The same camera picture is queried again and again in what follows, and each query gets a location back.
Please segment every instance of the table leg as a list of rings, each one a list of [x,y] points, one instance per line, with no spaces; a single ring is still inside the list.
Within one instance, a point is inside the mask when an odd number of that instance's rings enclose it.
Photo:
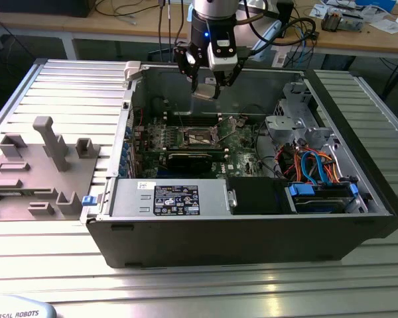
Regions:
[[[287,54],[292,50],[292,46],[276,46],[276,55],[274,56],[273,64],[274,68],[282,68],[285,65]]]
[[[70,33],[64,33],[60,39],[65,48],[66,58],[68,60],[78,60],[78,52],[72,35]]]
[[[122,58],[122,50],[120,41],[114,41],[115,51],[117,52],[117,58]]]

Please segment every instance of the power cable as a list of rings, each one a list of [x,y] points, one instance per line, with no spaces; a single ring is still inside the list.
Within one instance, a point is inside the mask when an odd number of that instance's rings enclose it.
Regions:
[[[159,6],[159,22],[158,22],[158,41],[159,41],[159,56],[161,57],[161,62],[164,62],[162,57],[162,39],[161,39],[161,25],[162,25],[162,10],[163,6]]]
[[[122,14],[115,14],[115,13],[113,13],[113,14],[109,14],[109,13],[104,13],[104,12],[102,12],[102,11],[100,11],[99,10],[99,5],[101,4],[101,3],[103,3],[105,0],[100,0],[97,4],[96,4],[96,6],[94,7],[94,10],[97,12],[97,13],[100,13],[101,15],[105,15],[105,16],[107,16],[107,17],[124,17],[125,15],[134,15],[135,13],[139,13],[139,12],[143,12],[143,11],[146,11],[146,10],[149,10],[149,9],[153,9],[153,8],[157,8],[157,7],[159,7],[159,5],[152,5],[152,6],[150,6],[150,7],[146,7],[146,8],[143,8],[143,9],[140,9],[140,10],[137,10],[137,11],[134,11],[134,12],[129,12],[129,13],[122,13]],[[116,8],[115,10],[118,10],[118,9],[120,9],[120,8],[122,8],[122,7],[128,7],[128,6],[132,6],[132,5],[124,5],[124,6],[119,6],[118,8]]]
[[[184,26],[184,6],[183,6],[184,3],[183,3],[183,0],[181,0],[180,5],[181,5],[181,24],[180,24],[180,28],[178,29],[177,35],[175,36],[174,46],[177,46],[178,37],[180,36],[181,30],[183,29],[183,26]]]
[[[168,0],[168,44],[169,44],[170,62],[172,62],[172,52],[171,52],[171,0]]]

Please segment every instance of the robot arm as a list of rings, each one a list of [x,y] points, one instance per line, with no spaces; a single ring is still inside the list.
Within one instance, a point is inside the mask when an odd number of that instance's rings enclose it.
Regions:
[[[215,75],[215,92],[211,96],[205,93],[213,98],[218,98],[220,87],[230,86],[243,68],[247,55],[238,57],[234,36],[234,27],[239,24],[235,17],[238,5],[239,0],[193,1],[191,41],[174,49],[180,72],[192,81],[192,93],[201,90],[197,80],[200,66],[209,67]],[[188,54],[194,58],[193,65]]]

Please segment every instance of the sticker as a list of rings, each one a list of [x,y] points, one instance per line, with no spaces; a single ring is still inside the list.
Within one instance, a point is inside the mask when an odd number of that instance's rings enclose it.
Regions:
[[[199,215],[197,185],[156,185],[153,211],[155,215]]]
[[[140,181],[137,182],[137,189],[138,190],[153,190],[153,188],[156,186],[156,182],[150,182],[150,181]]]

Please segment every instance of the black box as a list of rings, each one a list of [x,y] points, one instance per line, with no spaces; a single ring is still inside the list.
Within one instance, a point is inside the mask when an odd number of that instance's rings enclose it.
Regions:
[[[0,0],[0,12],[88,16],[95,0]]]

